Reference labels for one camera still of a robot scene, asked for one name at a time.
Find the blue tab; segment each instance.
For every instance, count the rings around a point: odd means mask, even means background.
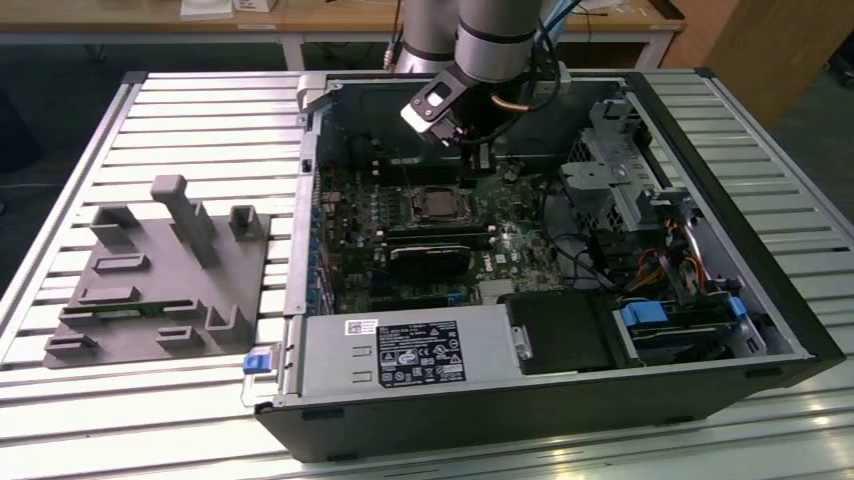
[[[269,373],[272,363],[272,353],[248,354],[242,358],[242,373],[253,375],[256,373]]]
[[[667,322],[667,313],[660,302],[632,302],[620,308],[619,313],[627,327]]]
[[[744,302],[741,302],[740,298],[729,297],[728,303],[735,318],[741,318],[744,315],[747,315],[747,308],[744,307]]]

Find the metal bracket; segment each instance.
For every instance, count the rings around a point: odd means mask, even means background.
[[[309,113],[313,111],[312,105],[326,93],[325,73],[306,73],[296,81],[296,106],[298,111]]]

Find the floor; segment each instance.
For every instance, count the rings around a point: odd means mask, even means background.
[[[378,68],[382,45],[305,47],[309,69]],[[38,140],[42,158],[0,174],[0,292],[14,275],[126,71],[284,68],[274,45],[110,46],[102,63],[81,46],[0,47],[0,88]],[[821,73],[773,136],[854,220],[854,89]]]

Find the warning label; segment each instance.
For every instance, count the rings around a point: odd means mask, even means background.
[[[376,327],[376,345],[382,387],[465,380],[456,322]]]

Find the aluminum extrusion table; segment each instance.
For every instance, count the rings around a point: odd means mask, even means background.
[[[854,353],[851,226],[715,79],[647,80],[828,328]],[[97,205],[165,217],[148,182],[189,180],[210,215],[250,203],[273,216],[257,344],[281,339],[298,73],[128,75],[0,302],[0,477],[768,479],[851,474],[854,362],[763,392],[707,420],[354,463],[302,465],[250,416],[272,376],[241,356],[41,367],[42,347],[94,236]],[[676,177],[664,161],[664,171]]]

